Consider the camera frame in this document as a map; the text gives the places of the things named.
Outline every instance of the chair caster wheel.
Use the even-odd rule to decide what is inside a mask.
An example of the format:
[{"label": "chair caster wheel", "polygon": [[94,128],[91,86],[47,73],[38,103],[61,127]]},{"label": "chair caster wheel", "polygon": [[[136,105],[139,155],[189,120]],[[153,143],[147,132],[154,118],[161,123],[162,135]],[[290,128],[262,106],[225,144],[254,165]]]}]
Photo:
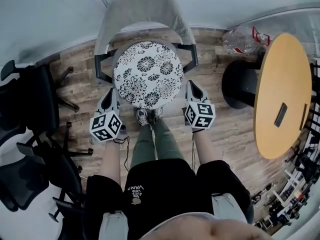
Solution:
[{"label": "chair caster wheel", "polygon": [[57,220],[57,216],[54,216],[52,213],[49,213],[49,216],[54,222],[59,223],[59,221]]},{"label": "chair caster wheel", "polygon": [[77,105],[75,105],[75,110],[74,110],[74,112],[78,112],[79,111],[79,109],[80,109],[80,107],[79,106],[77,106]]},{"label": "chair caster wheel", "polygon": [[122,132],[123,134],[126,134],[127,133],[127,128],[126,128],[126,126],[123,124],[123,125],[121,125],[121,127],[120,127],[120,132]]}]

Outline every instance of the round wooden table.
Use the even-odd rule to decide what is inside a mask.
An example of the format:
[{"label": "round wooden table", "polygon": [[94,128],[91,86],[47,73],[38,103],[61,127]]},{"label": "round wooden table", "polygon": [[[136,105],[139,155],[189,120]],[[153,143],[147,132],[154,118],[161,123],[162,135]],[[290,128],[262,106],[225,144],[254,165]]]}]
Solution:
[{"label": "round wooden table", "polygon": [[312,79],[304,48],[293,35],[278,35],[262,64],[235,61],[228,66],[222,92],[234,108],[254,107],[254,138],[261,155],[282,156],[299,137],[309,112]]},{"label": "round wooden table", "polygon": [[184,70],[178,56],[155,41],[138,42],[118,59],[114,85],[120,96],[137,108],[154,110],[179,93]]}]

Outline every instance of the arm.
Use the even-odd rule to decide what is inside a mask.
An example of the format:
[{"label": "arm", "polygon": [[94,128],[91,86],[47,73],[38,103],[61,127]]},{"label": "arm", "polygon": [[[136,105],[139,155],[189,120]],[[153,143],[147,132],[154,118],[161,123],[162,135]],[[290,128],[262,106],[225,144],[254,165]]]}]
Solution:
[{"label": "arm", "polygon": [[97,175],[108,177],[121,186],[120,180],[120,145],[113,141],[105,144],[102,163]]},{"label": "arm", "polygon": [[194,133],[193,137],[201,165],[221,159],[219,153],[215,150],[210,140],[210,136],[206,130]]}]

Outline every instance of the black table base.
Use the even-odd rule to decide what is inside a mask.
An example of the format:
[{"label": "black table base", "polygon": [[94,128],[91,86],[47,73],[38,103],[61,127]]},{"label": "black table base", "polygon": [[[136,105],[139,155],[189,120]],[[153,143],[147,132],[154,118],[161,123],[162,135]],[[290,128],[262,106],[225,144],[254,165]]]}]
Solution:
[{"label": "black table base", "polygon": [[222,93],[228,105],[234,109],[243,109],[247,105],[255,106],[260,63],[236,60],[228,65],[222,77]]}]

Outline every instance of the green pants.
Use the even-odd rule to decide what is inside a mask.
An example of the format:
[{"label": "green pants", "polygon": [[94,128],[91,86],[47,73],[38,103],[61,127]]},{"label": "green pants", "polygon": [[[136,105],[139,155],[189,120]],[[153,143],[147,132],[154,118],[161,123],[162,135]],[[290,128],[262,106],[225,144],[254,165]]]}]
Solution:
[{"label": "green pants", "polygon": [[149,161],[158,159],[184,159],[176,143],[174,135],[162,119],[158,119],[152,126],[155,134],[155,145],[152,138],[152,130],[149,126],[143,126],[133,149],[130,168]]}]

